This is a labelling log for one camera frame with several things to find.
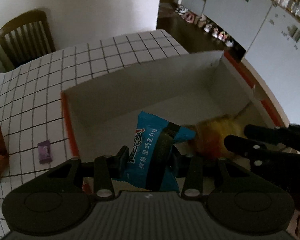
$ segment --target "dark floor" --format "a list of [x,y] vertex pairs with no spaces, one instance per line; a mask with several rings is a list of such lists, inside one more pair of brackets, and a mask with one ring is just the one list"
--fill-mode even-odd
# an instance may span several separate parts
[[237,51],[233,48],[228,48],[222,41],[213,38],[211,34],[206,33],[203,28],[187,23],[181,17],[159,18],[157,21],[157,29],[165,30],[189,53],[209,50],[228,50],[237,61],[240,61],[243,56],[243,54],[239,56]]

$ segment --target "blue wrapper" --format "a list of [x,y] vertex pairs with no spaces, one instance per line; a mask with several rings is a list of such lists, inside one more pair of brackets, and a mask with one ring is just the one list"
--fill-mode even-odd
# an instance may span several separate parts
[[191,140],[194,136],[195,132],[188,128],[142,111],[138,116],[127,168],[122,178],[117,180],[149,190],[179,192],[176,178],[166,162],[174,143]]

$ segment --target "table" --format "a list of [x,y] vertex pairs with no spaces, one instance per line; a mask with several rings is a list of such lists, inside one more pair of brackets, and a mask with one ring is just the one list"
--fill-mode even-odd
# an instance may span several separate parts
[[[0,238],[10,230],[2,215],[5,196],[69,158],[60,93],[131,64],[188,52],[167,32],[134,33],[83,43],[0,73],[0,126],[10,168],[0,182]],[[50,140],[52,162],[39,163],[37,144]]]

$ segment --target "wooden chair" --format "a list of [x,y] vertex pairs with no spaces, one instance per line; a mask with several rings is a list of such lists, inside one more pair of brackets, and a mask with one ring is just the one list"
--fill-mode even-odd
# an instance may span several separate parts
[[56,51],[45,12],[32,10],[0,29],[0,45],[14,67]]

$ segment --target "purple wrapper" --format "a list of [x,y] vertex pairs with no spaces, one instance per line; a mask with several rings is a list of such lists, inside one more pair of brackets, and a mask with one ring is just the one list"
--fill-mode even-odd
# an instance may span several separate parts
[[39,151],[39,162],[41,164],[52,162],[51,155],[50,155],[49,140],[38,143],[38,151]]

